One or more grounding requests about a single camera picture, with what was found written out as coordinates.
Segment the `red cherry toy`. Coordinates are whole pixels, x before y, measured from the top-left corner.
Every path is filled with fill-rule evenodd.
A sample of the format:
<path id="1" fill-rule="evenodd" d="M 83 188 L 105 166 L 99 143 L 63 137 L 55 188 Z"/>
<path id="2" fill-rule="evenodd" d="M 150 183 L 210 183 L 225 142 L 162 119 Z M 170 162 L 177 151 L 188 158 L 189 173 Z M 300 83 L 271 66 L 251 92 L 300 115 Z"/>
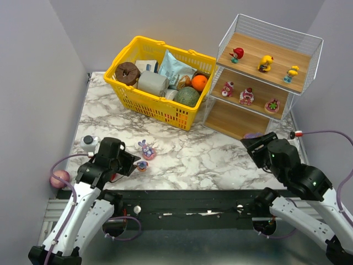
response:
<path id="1" fill-rule="evenodd" d="M 237 47 L 233 49 L 233 52 L 229 53 L 229 55 L 232 57 L 232 63 L 238 63 L 238 61 L 244 56 L 244 50 L 241 47 Z"/>

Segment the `yellow hair girl figure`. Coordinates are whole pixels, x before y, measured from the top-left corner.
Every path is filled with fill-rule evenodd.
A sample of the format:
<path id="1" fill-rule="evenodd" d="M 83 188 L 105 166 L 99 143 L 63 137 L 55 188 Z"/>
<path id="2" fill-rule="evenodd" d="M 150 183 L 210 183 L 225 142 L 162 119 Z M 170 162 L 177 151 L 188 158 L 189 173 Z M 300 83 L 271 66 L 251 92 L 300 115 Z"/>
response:
<path id="1" fill-rule="evenodd" d="M 271 64 L 273 63 L 274 58 L 270 55 L 265 55 L 261 58 L 257 70 L 262 73 L 267 73 L 271 70 Z"/>

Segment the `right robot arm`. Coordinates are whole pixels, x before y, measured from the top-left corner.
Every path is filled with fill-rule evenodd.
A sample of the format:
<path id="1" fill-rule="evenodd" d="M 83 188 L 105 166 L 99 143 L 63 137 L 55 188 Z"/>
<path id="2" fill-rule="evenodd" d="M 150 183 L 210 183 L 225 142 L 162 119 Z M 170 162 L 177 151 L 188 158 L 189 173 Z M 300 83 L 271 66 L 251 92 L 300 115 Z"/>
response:
<path id="1" fill-rule="evenodd" d="M 241 139 L 258 168 L 268 169 L 291 193 L 310 205 L 319 221 L 294 204 L 265 188 L 255 198 L 256 210 L 267 211 L 300 230 L 326 252 L 332 264 L 352 264 L 352 215 L 328 177 L 318 168 L 301 162 L 298 149 L 274 132 Z"/>

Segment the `pink strawberry cake toy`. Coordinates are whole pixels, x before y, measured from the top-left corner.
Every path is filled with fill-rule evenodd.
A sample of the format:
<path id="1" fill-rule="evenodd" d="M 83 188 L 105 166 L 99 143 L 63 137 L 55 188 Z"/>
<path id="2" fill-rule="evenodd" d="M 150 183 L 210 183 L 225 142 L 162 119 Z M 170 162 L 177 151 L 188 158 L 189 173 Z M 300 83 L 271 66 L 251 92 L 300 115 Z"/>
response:
<path id="1" fill-rule="evenodd" d="M 276 98 L 268 101 L 264 105 L 264 110 L 269 114 L 275 114 L 280 110 L 280 101 Z"/>

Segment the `pink bear with strawberry cake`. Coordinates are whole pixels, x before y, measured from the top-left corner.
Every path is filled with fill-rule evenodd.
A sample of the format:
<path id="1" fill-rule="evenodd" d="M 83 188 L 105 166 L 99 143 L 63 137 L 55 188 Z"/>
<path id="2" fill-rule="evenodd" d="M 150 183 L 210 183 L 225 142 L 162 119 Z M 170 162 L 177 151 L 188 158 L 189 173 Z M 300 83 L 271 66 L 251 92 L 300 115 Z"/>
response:
<path id="1" fill-rule="evenodd" d="M 254 95 L 252 88 L 248 87 L 242 91 L 239 95 L 239 103 L 242 105 L 250 106 L 254 101 Z"/>

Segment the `yellow hair blue figure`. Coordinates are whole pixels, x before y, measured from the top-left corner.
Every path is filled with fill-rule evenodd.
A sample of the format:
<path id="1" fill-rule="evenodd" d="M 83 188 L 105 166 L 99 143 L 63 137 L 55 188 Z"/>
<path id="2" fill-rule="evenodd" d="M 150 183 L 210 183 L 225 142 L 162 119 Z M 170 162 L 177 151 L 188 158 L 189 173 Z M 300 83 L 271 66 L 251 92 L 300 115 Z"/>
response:
<path id="1" fill-rule="evenodd" d="M 286 76 L 284 77 L 284 82 L 285 83 L 291 83 L 292 79 L 298 75 L 299 67 L 298 66 L 292 66 L 287 72 Z"/>

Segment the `pink bear with santa hat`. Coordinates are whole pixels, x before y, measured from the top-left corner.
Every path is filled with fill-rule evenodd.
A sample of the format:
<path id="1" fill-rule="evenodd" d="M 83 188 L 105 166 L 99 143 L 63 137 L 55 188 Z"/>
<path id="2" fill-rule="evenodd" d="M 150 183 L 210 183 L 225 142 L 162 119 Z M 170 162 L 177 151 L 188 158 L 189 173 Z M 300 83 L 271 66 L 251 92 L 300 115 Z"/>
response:
<path id="1" fill-rule="evenodd" d="M 223 97 L 231 97 L 233 93 L 233 88 L 234 88 L 233 82 L 231 81 L 226 82 L 221 90 L 221 95 Z"/>

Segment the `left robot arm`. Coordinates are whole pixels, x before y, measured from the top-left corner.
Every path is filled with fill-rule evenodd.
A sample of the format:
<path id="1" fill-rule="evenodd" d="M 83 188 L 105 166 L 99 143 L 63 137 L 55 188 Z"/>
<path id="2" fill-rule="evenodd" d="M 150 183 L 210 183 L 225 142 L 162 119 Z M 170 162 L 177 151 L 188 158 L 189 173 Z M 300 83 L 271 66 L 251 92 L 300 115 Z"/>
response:
<path id="1" fill-rule="evenodd" d="M 32 264 L 81 264 L 81 254 L 108 220 L 124 225 L 133 220 L 142 231 L 141 222 L 124 209 L 122 197 L 104 188 L 117 174 L 129 176 L 136 169 L 140 158 L 125 148 L 121 140 L 105 137 L 98 152 L 79 167 L 75 183 L 67 183 L 72 194 L 55 227 L 42 245 L 29 251 Z"/>

